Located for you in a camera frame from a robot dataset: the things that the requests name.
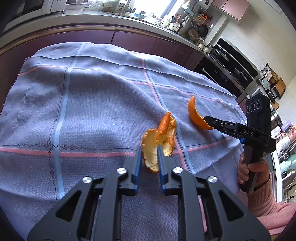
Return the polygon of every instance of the hand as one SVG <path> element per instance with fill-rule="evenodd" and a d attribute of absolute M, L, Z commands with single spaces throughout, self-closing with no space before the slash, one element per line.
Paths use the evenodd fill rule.
<path fill-rule="evenodd" d="M 244 162 L 244 153 L 242 153 L 239 159 L 238 177 L 237 177 L 237 180 L 240 184 L 243 184 L 245 181 L 249 179 L 249 175 L 248 175 L 249 171 L 259 172 L 258 179 L 255 185 L 256 189 L 262 187 L 265 183 L 268 182 L 269 165 L 264 160 L 264 158 L 260 158 L 258 162 L 254 162 L 247 165 Z"/>

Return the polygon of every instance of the ribbed cuff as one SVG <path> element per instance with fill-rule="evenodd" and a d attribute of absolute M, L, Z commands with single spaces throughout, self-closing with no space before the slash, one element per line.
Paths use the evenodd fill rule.
<path fill-rule="evenodd" d="M 247 193 L 248 207 L 259 207 L 265 204 L 272 195 L 271 178 L 269 177 L 268 182 L 254 193 Z"/>

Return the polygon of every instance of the device handle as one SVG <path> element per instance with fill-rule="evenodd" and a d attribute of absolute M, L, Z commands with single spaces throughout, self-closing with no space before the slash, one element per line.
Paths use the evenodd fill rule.
<path fill-rule="evenodd" d="M 245 163 L 250 164 L 259 161 L 263 157 L 263 150 L 254 149 L 251 146 L 244 145 Z M 253 193 L 259 173 L 249 172 L 249 179 L 241 185 L 241 190 L 245 193 Z"/>

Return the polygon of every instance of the orange peel piece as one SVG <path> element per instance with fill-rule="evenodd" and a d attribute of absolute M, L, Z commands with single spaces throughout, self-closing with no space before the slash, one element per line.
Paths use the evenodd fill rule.
<path fill-rule="evenodd" d="M 167 112 L 163 117 L 158 129 L 151 129 L 145 132 L 142 139 L 142 152 L 147 168 L 152 172 L 159 172 L 157 161 L 157 146 L 162 145 L 163 154 L 170 156 L 174 149 L 176 121 Z"/>
<path fill-rule="evenodd" d="M 188 113 L 189 118 L 192 120 L 194 124 L 199 126 L 202 129 L 205 130 L 213 130 L 214 128 L 209 126 L 205 120 L 200 116 L 200 114 L 197 112 L 195 108 L 195 97 L 192 96 L 190 100 L 188 101 Z"/>

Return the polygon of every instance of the person's arm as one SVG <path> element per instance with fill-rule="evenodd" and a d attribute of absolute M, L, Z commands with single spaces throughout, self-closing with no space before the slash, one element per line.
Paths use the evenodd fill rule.
<path fill-rule="evenodd" d="M 296 204 L 277 203 L 273 196 L 269 166 L 262 158 L 257 163 L 247 165 L 244 153 L 241 154 L 238 168 L 238 182 L 244 183 L 249 179 L 249 171 L 259 172 L 256 191 L 248 196 L 248 209 L 268 229 L 271 235 L 284 230 L 296 211 Z"/>

